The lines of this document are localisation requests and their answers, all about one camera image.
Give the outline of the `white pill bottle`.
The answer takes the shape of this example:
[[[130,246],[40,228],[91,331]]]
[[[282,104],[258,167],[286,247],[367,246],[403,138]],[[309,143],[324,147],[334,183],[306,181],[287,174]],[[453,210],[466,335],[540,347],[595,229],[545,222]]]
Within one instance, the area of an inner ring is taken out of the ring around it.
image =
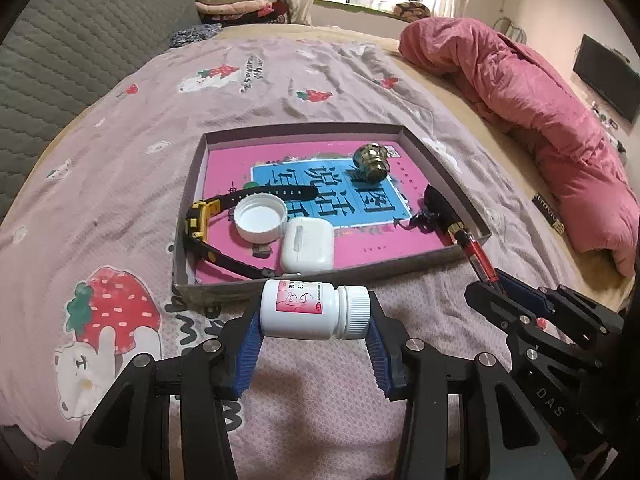
[[[370,317],[370,296],[363,286],[269,280],[260,297],[260,330],[266,337],[363,339]]]

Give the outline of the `white earbuds case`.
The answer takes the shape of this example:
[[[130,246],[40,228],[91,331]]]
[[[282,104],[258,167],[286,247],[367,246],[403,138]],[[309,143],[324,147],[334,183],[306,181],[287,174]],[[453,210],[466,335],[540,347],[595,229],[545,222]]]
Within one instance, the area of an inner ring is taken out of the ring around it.
[[[285,273],[311,273],[334,268],[334,227],[329,221],[296,217],[286,225],[280,247]]]

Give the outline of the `white bottle cap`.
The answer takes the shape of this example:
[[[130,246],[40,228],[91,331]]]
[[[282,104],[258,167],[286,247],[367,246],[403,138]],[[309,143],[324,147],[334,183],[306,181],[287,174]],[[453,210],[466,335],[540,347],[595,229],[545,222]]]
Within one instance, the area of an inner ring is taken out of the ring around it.
[[[288,206],[273,194],[246,196],[234,207],[233,221],[243,240],[265,245],[278,240],[288,222]]]

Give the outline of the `yellow black wristwatch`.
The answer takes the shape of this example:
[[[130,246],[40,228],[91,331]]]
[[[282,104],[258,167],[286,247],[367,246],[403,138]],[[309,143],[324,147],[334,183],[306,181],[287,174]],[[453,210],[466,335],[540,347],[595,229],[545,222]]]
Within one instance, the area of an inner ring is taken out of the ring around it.
[[[242,188],[228,194],[203,198],[193,203],[184,216],[184,248],[198,261],[224,269],[242,278],[261,280],[275,278],[278,272],[269,268],[258,268],[233,258],[226,251],[235,246],[253,247],[243,240],[233,221],[234,207],[246,196],[258,193],[273,194],[288,203],[312,202],[319,195],[313,185],[269,185]]]

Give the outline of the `black gold lipstick tube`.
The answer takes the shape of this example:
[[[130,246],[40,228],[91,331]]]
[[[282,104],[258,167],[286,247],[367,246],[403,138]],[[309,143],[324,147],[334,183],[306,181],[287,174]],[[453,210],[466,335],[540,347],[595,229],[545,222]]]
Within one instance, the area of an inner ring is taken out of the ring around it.
[[[441,236],[447,237],[451,244],[457,244],[457,232],[463,228],[463,222],[448,200],[437,188],[429,184],[425,189],[423,201],[431,226]]]

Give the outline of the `pink blue book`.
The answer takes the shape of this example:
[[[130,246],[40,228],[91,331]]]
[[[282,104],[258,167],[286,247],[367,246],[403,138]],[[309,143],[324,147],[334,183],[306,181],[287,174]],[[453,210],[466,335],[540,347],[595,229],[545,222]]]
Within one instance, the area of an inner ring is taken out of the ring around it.
[[[415,145],[384,141],[390,175],[367,186],[352,175],[359,140],[273,138],[202,143],[193,157],[193,197],[209,198],[252,185],[313,185],[312,202],[288,203],[288,216],[319,218],[334,227],[337,270],[388,263],[449,246],[447,237],[412,226],[427,185],[438,176]]]

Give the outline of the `brass metal knob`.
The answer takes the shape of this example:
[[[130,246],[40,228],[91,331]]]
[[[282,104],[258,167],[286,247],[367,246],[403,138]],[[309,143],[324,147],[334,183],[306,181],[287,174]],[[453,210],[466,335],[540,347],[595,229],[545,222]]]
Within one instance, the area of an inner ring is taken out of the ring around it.
[[[359,177],[369,183],[382,182],[390,173],[388,151],[385,146],[378,143],[367,143],[360,146],[352,155],[352,162]]]

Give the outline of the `pink strawberry print bedsheet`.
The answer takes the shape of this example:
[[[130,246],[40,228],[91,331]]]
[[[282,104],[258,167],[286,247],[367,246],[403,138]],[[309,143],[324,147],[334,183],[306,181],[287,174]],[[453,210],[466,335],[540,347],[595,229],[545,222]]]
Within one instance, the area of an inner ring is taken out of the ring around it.
[[[171,255],[198,142],[292,122],[408,127],[468,192],[490,260],[529,284],[573,285],[574,264],[526,193],[437,99],[372,44],[207,40],[154,58],[58,137],[1,227],[1,421],[40,446],[73,441],[124,360],[70,317],[88,292],[145,292],[163,356],[213,333],[169,309]],[[360,341],[269,339],[230,441],[243,479],[389,472],[404,407],[376,388]]]

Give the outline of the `pink crumpled quilt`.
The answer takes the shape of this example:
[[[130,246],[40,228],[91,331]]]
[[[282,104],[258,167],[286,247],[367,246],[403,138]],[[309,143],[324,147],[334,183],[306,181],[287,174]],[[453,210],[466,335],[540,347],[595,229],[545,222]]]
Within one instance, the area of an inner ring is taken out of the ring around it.
[[[474,18],[405,27],[402,57],[450,79],[485,120],[535,159],[576,252],[605,249],[634,275],[639,203],[601,123],[535,50]]]

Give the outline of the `brown patterned cushion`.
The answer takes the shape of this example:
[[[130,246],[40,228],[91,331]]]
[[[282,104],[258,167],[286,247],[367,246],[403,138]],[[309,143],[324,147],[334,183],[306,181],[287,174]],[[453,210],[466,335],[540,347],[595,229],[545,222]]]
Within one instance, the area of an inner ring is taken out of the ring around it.
[[[407,23],[423,20],[432,16],[431,10],[420,1],[407,1],[397,3],[393,7],[396,18]]]

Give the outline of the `stack of folded clothes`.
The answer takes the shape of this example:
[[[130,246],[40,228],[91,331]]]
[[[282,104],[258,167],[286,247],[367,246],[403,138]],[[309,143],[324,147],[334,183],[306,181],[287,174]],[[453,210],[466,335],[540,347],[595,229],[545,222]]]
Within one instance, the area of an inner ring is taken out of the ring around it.
[[[282,24],[290,19],[286,0],[195,0],[195,6],[203,24]]]

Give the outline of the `grey quilted headboard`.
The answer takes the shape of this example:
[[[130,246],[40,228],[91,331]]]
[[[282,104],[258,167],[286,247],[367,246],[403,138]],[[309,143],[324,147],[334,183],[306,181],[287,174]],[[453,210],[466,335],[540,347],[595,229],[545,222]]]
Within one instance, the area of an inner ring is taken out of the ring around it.
[[[1,210],[62,129],[195,24],[194,0],[30,0],[1,44]]]

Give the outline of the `black wall television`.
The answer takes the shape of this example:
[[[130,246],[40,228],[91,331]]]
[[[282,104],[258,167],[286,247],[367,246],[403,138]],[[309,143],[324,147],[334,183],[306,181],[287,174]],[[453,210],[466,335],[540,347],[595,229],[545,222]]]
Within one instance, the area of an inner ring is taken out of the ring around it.
[[[639,113],[639,74],[612,49],[582,36],[573,72],[631,124]]]

